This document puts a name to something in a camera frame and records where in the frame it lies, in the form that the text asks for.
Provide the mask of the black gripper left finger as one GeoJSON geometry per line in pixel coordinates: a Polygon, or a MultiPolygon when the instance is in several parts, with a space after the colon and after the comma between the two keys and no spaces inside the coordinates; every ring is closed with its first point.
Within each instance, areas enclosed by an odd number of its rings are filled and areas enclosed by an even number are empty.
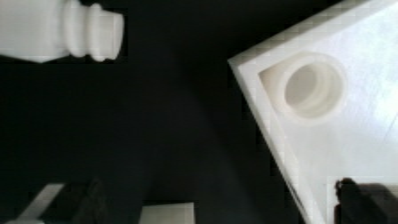
{"type": "Polygon", "coordinates": [[[98,179],[66,184],[39,220],[45,224],[109,224],[105,189],[98,179]]]}

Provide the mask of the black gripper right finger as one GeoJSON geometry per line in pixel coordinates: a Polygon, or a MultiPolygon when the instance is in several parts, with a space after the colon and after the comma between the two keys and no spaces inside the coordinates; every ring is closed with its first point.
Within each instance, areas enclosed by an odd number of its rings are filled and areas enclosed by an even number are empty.
{"type": "Polygon", "coordinates": [[[398,186],[336,182],[334,224],[398,224],[398,186]]]}

